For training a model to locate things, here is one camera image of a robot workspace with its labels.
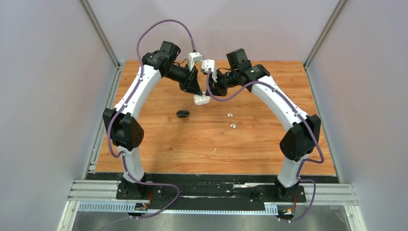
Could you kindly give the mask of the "white earbud charging case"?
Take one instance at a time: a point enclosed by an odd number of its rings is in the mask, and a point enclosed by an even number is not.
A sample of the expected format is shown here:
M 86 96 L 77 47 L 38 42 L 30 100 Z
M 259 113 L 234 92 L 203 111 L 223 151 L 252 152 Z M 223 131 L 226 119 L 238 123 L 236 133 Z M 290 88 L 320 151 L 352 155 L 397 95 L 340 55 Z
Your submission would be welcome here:
M 210 102 L 211 97 L 203 94 L 203 95 L 194 95 L 193 99 L 194 99 L 195 105 L 204 105 Z

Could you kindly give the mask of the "black earbud charging case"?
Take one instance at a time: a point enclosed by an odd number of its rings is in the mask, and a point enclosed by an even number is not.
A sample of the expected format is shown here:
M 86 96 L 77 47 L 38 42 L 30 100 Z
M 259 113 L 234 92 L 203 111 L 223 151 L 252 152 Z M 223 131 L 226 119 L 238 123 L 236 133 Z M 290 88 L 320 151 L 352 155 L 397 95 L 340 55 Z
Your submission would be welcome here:
M 186 118 L 190 116 L 190 112 L 188 110 L 178 110 L 176 112 L 176 116 L 180 118 Z

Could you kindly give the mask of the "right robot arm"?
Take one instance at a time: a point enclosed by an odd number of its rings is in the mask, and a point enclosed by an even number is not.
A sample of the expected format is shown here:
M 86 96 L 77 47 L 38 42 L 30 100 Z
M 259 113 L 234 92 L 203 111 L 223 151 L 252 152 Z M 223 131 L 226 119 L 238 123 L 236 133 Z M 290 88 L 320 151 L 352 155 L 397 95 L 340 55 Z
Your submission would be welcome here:
M 287 201 L 295 194 L 300 171 L 305 160 L 319 143 L 321 119 L 300 109 L 277 85 L 270 72 L 262 65 L 253 65 L 245 50 L 240 48 L 227 54 L 229 68 L 222 73 L 214 60 L 202 61 L 202 72 L 207 75 L 206 94 L 224 102 L 229 100 L 229 88 L 241 86 L 260 98 L 282 124 L 285 135 L 280 141 L 284 155 L 280 173 L 275 179 L 272 194 Z

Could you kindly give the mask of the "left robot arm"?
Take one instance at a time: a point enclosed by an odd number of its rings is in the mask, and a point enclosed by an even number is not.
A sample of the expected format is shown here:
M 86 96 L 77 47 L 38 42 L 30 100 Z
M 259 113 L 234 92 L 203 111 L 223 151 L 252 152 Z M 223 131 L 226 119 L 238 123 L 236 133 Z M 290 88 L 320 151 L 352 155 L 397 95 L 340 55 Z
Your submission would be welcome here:
M 188 55 L 188 63 L 182 66 L 175 62 L 179 53 L 179 46 L 168 41 L 163 41 L 160 49 L 146 53 L 123 98 L 112 109 L 106 108 L 103 112 L 109 151 L 113 157 L 121 158 L 124 168 L 116 195 L 118 199 L 142 199 L 152 187 L 146 183 L 141 166 L 140 144 L 144 130 L 137 119 L 155 85 L 166 77 L 178 82 L 183 92 L 202 94 L 195 64 L 204 56 L 193 50 Z

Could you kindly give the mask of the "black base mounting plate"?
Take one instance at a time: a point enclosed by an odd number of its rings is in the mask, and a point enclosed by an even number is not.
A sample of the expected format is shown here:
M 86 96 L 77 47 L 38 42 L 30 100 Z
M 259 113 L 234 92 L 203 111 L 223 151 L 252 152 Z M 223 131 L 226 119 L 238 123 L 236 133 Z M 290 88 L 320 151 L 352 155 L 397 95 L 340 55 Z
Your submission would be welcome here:
M 115 180 L 119 183 L 122 173 L 89 173 L 87 180 Z M 254 211 L 263 208 L 264 202 L 304 203 L 306 192 L 298 185 L 295 194 L 289 199 L 279 199 L 272 194 L 277 175 L 214 175 L 214 174 L 146 174 L 146 182 L 158 183 L 152 186 L 142 199 L 153 197 L 151 209 L 167 205 L 177 194 L 171 184 L 178 186 L 179 198 L 169 209 L 178 210 L 244 210 Z

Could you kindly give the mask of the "left aluminium corner post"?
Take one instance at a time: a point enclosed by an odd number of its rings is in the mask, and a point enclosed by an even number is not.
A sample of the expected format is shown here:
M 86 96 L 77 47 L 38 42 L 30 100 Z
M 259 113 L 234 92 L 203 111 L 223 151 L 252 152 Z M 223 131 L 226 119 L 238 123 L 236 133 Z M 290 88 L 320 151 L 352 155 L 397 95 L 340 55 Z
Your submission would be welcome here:
M 108 38 L 107 38 L 106 34 L 103 31 L 103 28 L 102 28 L 101 24 L 99 23 L 99 21 L 97 19 L 97 16 L 96 16 L 90 2 L 88 0 L 79 0 L 78 2 L 81 4 L 81 6 L 82 6 L 82 8 L 83 8 L 83 10 L 85 12 L 85 15 L 87 16 L 90 24 L 92 25 L 96 35 L 98 36 L 100 42 L 102 43 L 102 46 L 104 47 L 108 57 L 110 58 L 111 62 L 114 65 L 114 67 L 116 69 L 119 69 L 121 64 L 120 64 L 120 62 L 119 62 L 119 60 L 118 60 L 118 58 L 117 58 L 117 56 L 116 56 L 116 54 L 115 54 L 115 52 L 114 52 L 114 50 L 112 48 L 110 42 L 108 41 Z

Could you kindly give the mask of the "aluminium corner post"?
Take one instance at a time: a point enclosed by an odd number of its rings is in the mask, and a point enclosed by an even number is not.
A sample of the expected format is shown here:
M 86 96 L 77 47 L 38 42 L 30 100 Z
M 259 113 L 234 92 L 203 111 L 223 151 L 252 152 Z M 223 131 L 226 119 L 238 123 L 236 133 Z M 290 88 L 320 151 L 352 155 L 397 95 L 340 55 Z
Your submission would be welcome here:
M 99 23 L 99 21 L 97 19 L 97 16 L 96 16 L 90 2 L 88 0 L 79 0 L 78 2 L 81 4 L 81 6 L 82 6 L 82 8 L 83 8 L 83 10 L 85 12 L 85 15 L 87 16 L 90 24 L 92 25 L 96 35 L 98 36 L 100 42 L 102 43 L 102 46 L 104 47 L 108 57 L 110 58 L 111 62 L 114 65 L 114 67 L 116 69 L 119 69 L 121 64 L 120 64 L 120 62 L 119 62 L 119 60 L 118 60 L 118 58 L 117 58 L 117 56 L 116 56 L 116 54 L 115 54 L 115 52 L 114 52 L 114 50 L 112 48 L 110 42 L 108 41 L 108 38 L 107 38 L 106 34 L 103 31 L 103 28 L 102 28 L 101 24 Z
M 307 70 L 310 67 L 310 65 L 313 62 L 315 56 L 317 55 L 320 47 L 324 43 L 326 37 L 330 33 L 332 27 L 336 23 L 337 19 L 341 15 L 341 13 L 342 13 L 342 11 L 343 11 L 343 9 L 344 9 L 344 7 L 345 7 L 345 5 L 347 3 L 348 3 L 348 0 L 338 0 L 337 1 L 337 4 L 335 5 L 334 10 L 330 14 L 329 19 L 327 20 L 325 26 L 323 27 L 323 30 L 321 31 L 321 33 L 320 33 L 320 35 L 318 37 L 318 39 L 316 40 L 315 44 L 313 45 L 308 57 L 303 62 L 303 67 L 304 67 L 305 70 Z

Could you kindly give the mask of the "aluminium frame rail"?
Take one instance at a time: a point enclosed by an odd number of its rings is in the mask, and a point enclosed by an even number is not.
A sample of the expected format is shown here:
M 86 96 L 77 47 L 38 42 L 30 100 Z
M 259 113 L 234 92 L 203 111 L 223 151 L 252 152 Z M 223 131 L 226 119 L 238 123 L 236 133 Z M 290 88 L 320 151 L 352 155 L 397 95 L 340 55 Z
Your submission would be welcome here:
M 115 180 L 75 180 L 69 201 L 115 201 L 118 183 Z M 357 206 L 357 198 L 352 185 L 317 183 L 315 205 Z

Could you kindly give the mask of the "right aluminium corner post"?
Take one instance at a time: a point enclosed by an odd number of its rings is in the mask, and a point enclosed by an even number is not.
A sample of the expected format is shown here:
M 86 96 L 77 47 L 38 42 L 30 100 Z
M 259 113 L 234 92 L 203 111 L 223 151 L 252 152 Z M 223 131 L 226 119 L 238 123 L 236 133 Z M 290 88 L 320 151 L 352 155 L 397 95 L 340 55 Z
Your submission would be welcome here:
M 313 62 L 315 56 L 317 55 L 320 47 L 324 43 L 326 37 L 330 33 L 332 27 L 336 23 L 337 19 L 341 15 L 341 13 L 342 13 L 342 11 L 343 11 L 343 9 L 344 9 L 344 7 L 345 7 L 345 5 L 347 3 L 348 3 L 348 0 L 338 0 L 337 1 L 337 4 L 335 5 L 334 10 L 330 14 L 329 19 L 327 20 L 325 26 L 323 27 L 323 30 L 321 31 L 321 33 L 320 33 L 320 35 L 318 37 L 318 39 L 316 40 L 315 44 L 313 45 L 308 57 L 303 62 L 303 67 L 304 67 L 305 70 L 307 70 L 310 67 L 310 65 Z

